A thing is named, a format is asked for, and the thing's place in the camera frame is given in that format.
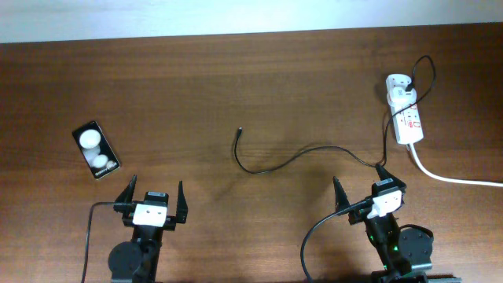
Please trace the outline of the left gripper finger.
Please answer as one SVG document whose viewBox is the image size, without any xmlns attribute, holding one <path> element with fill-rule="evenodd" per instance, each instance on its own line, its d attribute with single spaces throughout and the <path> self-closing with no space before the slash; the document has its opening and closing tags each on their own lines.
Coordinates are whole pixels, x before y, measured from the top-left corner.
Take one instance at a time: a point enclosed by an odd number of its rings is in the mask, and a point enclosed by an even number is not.
<svg viewBox="0 0 503 283">
<path fill-rule="evenodd" d="M 180 181 L 178 184 L 178 199 L 176 207 L 176 221 L 180 224 L 185 224 L 188 216 L 188 204 L 185 199 L 183 182 Z"/>
<path fill-rule="evenodd" d="M 137 175 L 133 175 L 127 187 L 116 198 L 113 205 L 115 212 L 127 213 L 133 207 L 133 195 L 137 178 Z"/>
</svg>

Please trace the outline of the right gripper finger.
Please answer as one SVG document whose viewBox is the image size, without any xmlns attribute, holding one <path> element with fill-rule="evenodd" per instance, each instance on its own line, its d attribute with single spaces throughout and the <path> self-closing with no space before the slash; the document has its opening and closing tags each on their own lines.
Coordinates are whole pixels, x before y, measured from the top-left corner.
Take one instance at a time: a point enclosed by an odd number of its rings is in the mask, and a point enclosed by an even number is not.
<svg viewBox="0 0 503 283">
<path fill-rule="evenodd" d="M 337 177 L 333 177 L 333 185 L 336 199 L 336 212 L 342 211 L 350 206 L 345 190 Z"/>
<path fill-rule="evenodd" d="M 392 173 L 387 171 L 383 166 L 380 164 L 376 165 L 376 172 L 379 175 L 379 178 L 381 181 L 385 180 L 391 180 L 392 183 L 394 183 L 397 187 L 404 187 L 405 183 L 400 180 L 399 178 L 395 177 Z"/>
</svg>

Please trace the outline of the black smartphone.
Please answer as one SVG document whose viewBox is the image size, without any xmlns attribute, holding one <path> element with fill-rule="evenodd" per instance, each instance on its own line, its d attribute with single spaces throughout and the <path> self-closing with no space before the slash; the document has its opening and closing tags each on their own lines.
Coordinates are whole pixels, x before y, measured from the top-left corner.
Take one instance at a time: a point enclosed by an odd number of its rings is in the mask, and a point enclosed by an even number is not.
<svg viewBox="0 0 503 283">
<path fill-rule="evenodd" d="M 121 163 L 97 121 L 90 121 L 75 129 L 72 137 L 95 180 L 120 169 Z"/>
</svg>

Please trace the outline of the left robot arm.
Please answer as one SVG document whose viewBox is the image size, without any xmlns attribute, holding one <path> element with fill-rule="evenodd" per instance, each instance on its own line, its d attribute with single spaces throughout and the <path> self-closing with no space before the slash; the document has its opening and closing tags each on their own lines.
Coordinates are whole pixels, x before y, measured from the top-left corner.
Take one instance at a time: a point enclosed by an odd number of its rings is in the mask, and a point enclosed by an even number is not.
<svg viewBox="0 0 503 283">
<path fill-rule="evenodd" d="M 131 227 L 131 239 L 111 250 L 108 256 L 112 283 L 154 282 L 162 247 L 163 233 L 186 223 L 188 204 L 183 183 L 178 184 L 176 211 L 169 215 L 169 195 L 148 191 L 142 201 L 133 199 L 137 177 L 133 176 L 116 198 L 113 210 L 122 215 L 123 225 Z"/>
</svg>

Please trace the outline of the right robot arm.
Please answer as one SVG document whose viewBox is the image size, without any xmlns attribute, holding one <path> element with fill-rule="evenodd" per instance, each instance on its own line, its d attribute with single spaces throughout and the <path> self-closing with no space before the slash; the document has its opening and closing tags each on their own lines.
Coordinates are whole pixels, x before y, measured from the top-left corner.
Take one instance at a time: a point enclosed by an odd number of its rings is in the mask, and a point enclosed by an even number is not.
<svg viewBox="0 0 503 283">
<path fill-rule="evenodd" d="M 365 232 L 383 264 L 371 273 L 373 282 L 427 282 L 432 268 L 433 233 L 422 226 L 399 226 L 394 213 L 404 204 L 406 184 L 378 165 L 380 178 L 369 196 L 350 204 L 339 179 L 334 178 L 336 214 L 347 215 L 351 225 L 363 222 Z"/>
</svg>

